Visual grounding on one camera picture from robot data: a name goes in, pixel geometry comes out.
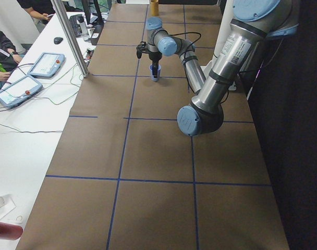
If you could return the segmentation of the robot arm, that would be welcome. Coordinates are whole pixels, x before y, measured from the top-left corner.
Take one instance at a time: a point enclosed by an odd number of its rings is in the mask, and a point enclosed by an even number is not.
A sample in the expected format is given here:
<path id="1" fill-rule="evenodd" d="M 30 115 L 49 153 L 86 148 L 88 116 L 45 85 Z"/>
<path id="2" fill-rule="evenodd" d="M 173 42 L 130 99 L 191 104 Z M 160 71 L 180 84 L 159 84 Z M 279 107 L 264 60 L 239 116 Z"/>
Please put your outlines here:
<path id="1" fill-rule="evenodd" d="M 137 46 L 137 57 L 148 54 L 152 76 L 158 78 L 162 56 L 179 56 L 188 84 L 195 93 L 188 106 L 177 114 L 182 133 L 188 136 L 211 133 L 220 128 L 224 114 L 222 99 L 243 63 L 258 42 L 290 36 L 297 31 L 300 1 L 234 1 L 231 32 L 205 75 L 192 42 L 169 34 L 159 17 L 146 20 L 147 41 Z"/>

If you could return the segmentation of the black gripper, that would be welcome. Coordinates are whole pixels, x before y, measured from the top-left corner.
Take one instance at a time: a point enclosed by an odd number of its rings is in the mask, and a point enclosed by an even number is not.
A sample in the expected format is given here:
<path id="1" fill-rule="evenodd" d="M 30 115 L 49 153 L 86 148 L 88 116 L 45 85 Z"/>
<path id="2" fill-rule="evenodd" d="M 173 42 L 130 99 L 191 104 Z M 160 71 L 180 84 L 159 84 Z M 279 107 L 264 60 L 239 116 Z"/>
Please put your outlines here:
<path id="1" fill-rule="evenodd" d="M 149 59 L 152 60 L 151 65 L 151 77 L 159 77 L 159 61 L 162 59 L 162 53 L 160 51 L 152 52 L 149 51 Z"/>

